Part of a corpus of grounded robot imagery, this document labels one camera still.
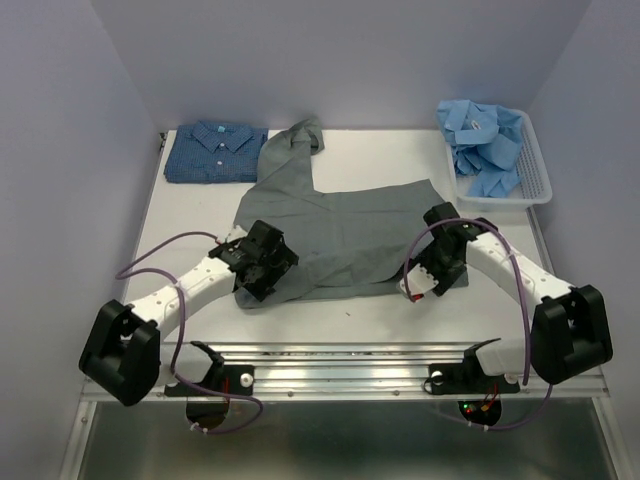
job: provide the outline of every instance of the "white wall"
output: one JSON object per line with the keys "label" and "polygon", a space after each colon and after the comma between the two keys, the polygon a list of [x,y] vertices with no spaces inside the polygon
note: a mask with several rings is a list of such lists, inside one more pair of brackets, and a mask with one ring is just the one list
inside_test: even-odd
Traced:
{"label": "white wall", "polygon": [[151,116],[435,127],[443,98],[526,108],[589,0],[92,0]]}
{"label": "white wall", "polygon": [[605,373],[638,476],[639,26],[637,0],[594,0],[530,110],[554,190],[544,237],[560,275],[605,295]]}
{"label": "white wall", "polygon": [[88,0],[0,5],[0,477],[57,477],[158,136]]}

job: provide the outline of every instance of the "gray cloth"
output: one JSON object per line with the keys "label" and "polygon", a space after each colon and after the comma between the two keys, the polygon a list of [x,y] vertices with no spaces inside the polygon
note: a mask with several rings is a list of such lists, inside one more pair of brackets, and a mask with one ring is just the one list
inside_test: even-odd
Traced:
{"label": "gray cloth", "polygon": [[[425,228],[422,216],[442,198],[429,180],[360,192],[317,192],[311,156],[323,149],[315,118],[262,147],[258,182],[242,198],[235,224],[245,230],[258,219],[274,225],[300,262],[264,302],[244,290],[236,292],[240,307],[397,293],[393,279],[409,245]],[[431,241],[427,237],[423,246]]]}

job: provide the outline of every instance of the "folded shirt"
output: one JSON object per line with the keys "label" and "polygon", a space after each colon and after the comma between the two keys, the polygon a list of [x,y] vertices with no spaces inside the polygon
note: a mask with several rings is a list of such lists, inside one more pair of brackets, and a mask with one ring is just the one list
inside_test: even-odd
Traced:
{"label": "folded shirt", "polygon": [[255,182],[266,128],[198,122],[178,127],[164,169],[170,183]]}
{"label": "folded shirt", "polygon": [[500,105],[440,102],[440,131],[451,145],[457,175],[477,175],[467,195],[504,198],[520,183],[522,116]]}

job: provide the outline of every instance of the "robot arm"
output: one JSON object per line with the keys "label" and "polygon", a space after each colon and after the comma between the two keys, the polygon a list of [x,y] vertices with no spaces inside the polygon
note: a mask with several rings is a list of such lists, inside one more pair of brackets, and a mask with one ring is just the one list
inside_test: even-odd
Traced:
{"label": "robot arm", "polygon": [[[127,406],[139,402],[154,385],[175,383],[169,368],[174,348],[161,343],[180,325],[176,287],[184,293],[188,318],[240,287],[262,301],[298,263],[278,229],[257,221],[246,236],[243,233],[235,231],[233,239],[211,250],[177,285],[126,306],[116,300],[105,304],[82,352],[80,370]],[[192,342],[183,347],[177,367],[199,382],[221,362],[209,347]]]}
{"label": "robot arm", "polygon": [[[425,214],[429,225],[455,218],[460,217],[450,203]],[[484,219],[479,220],[491,225]],[[576,288],[554,277],[511,246],[508,254],[493,233],[475,224],[441,225],[432,234],[433,242],[416,256],[407,276],[414,300],[429,291],[443,295],[466,271],[468,264],[519,301],[515,272],[509,259],[513,255],[522,277],[528,315],[533,318],[531,364],[536,373],[546,382],[558,384],[612,358],[604,300],[598,290],[592,286]],[[404,280],[399,288],[407,294]],[[485,390],[487,384],[495,383],[496,376],[521,373],[524,359],[524,338],[484,342],[465,353],[459,368],[445,367],[448,375],[432,390],[434,393],[470,393],[471,390],[477,393],[476,390]]]}

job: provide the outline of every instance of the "white work surface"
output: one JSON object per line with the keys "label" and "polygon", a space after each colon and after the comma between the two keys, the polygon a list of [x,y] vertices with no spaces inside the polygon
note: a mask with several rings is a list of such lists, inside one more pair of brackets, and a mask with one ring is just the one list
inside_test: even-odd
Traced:
{"label": "white work surface", "polygon": [[[184,231],[205,230],[226,236],[240,199],[252,186],[167,183],[163,172],[174,138],[175,132],[169,132],[136,256]],[[428,178],[445,200],[455,200],[445,143],[438,131],[327,130],[324,138],[326,149],[312,160],[316,190],[358,191]],[[517,249],[540,264],[526,212],[469,215],[488,218]],[[213,246],[205,237],[185,238],[143,265],[179,276]],[[384,344],[473,343],[522,336],[516,302],[471,268],[469,282],[467,288],[452,289],[440,298],[430,295],[417,304],[397,294],[241,310],[230,295],[189,319],[187,339],[216,344]],[[164,284],[163,278],[151,274],[135,277],[125,300],[146,296]],[[168,340],[175,340],[175,334]]]}

